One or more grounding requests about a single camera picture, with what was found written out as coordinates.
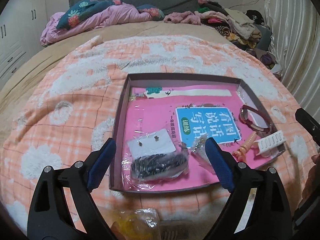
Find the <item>person right hand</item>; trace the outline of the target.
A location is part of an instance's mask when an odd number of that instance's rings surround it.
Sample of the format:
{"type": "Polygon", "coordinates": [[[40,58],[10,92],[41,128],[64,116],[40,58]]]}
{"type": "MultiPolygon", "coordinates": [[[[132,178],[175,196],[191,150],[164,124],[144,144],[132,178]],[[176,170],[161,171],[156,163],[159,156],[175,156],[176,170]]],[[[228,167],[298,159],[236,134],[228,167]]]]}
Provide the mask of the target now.
{"type": "Polygon", "coordinates": [[[304,190],[302,191],[302,201],[305,201],[310,197],[314,189],[316,188],[315,181],[316,181],[316,171],[317,168],[319,167],[319,154],[313,155],[311,157],[314,166],[310,169],[308,172],[308,178],[306,180],[306,184],[304,187],[304,190]]]}

